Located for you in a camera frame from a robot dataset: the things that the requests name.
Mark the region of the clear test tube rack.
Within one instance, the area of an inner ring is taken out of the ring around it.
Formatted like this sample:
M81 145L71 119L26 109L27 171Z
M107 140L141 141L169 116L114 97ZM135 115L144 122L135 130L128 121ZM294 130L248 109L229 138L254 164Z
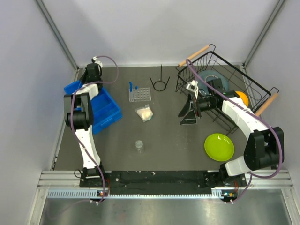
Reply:
M151 89L148 88L138 88L128 90L129 102L143 102L151 101Z

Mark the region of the black wire ring stand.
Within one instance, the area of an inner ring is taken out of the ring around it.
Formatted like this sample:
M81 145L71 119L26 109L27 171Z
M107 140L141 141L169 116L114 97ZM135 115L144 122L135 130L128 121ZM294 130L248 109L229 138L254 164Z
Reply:
M168 85L168 83L170 81L170 77L168 77L168 79L167 79L166 82L162 80L162 75L163 75L162 74L162 70L163 70L163 66L160 65L160 77L159 77L159 79L157 81L154 82L152 80L152 78L150 77L150 82L152 84L152 87L157 92L162 92L162 91L166 90L167 85Z

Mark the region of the blue ceramic plate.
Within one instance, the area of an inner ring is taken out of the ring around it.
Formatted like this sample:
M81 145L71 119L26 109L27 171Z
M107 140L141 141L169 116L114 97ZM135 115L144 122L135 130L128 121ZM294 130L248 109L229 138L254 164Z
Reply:
M222 74L220 74L219 72L217 72L217 71L205 70L205 71L202 71L202 72L198 73L198 75L205 82L220 78L221 82L222 82L222 85L225 88L225 90L229 90L228 79L225 76L223 76ZM202 90L207 94L208 93L208 87L203 82L201 82L197 77L195 77L195 80L198 81L199 90Z

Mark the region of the green plate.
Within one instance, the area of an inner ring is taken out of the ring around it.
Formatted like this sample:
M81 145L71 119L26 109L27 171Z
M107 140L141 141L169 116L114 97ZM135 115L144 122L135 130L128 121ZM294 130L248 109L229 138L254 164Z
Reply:
M225 162L231 159L235 152L235 146L232 140L220 133L209 135L204 142L206 154L213 160Z

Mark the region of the orange bowl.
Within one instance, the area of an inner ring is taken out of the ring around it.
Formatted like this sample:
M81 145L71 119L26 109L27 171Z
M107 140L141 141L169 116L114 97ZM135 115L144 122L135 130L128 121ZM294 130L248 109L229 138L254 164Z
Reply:
M242 99L244 105L245 105L246 107L248 107L248 106L249 106L249 98L248 98L248 96L247 96L244 92L242 92L242 91L236 91L236 93L237 93L237 94L239 95L239 97Z

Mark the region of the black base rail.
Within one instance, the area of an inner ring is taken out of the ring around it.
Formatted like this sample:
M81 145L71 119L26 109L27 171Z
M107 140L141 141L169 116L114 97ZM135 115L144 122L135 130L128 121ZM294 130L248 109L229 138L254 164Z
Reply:
M112 171L104 179L112 195L210 194L222 185L218 172L208 171Z

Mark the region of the clear glass flask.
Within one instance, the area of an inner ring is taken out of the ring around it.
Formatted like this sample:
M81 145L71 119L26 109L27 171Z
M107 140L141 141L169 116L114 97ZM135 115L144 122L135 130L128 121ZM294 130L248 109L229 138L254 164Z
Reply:
M135 148L139 154L143 154L145 152L145 145L144 145L143 141L141 141L141 140L137 140L135 142Z

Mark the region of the bag of white powder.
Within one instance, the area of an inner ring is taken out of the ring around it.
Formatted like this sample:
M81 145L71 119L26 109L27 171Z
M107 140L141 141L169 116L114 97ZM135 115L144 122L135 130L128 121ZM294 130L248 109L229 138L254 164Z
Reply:
M150 105L145 105L144 107L137 108L135 112L143 122L147 122L153 117L153 111L151 110Z

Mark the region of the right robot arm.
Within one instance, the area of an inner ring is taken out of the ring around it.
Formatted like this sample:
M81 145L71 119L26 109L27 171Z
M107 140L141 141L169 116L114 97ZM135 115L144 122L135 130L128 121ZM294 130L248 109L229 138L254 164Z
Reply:
M236 176L277 165L281 169L284 161L284 133L279 127L271 127L257 117L242 101L236 91L226 90L220 79L203 82L209 95L201 96L198 82L185 85L188 98L178 114L180 124L196 124L204 111L220 109L234 121L247 138L243 156L221 165L219 181L231 185Z

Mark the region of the blue plastic bin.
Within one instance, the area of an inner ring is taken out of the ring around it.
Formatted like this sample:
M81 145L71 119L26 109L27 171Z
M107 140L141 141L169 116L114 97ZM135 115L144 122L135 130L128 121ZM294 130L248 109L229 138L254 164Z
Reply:
M109 95L105 88L98 90L96 84L82 84L76 81L64 88L67 95L77 95L86 91L90 94L91 108L93 112L92 133L100 133L103 129L122 118L120 107Z

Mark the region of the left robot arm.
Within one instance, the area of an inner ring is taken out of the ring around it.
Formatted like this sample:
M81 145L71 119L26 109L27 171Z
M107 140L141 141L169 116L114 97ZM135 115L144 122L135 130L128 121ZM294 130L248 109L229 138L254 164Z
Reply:
M88 64L80 80L64 88L65 123L78 141L83 158L81 179L90 179L96 186L106 182L92 134L94 115L91 101L102 90L102 67L100 61Z

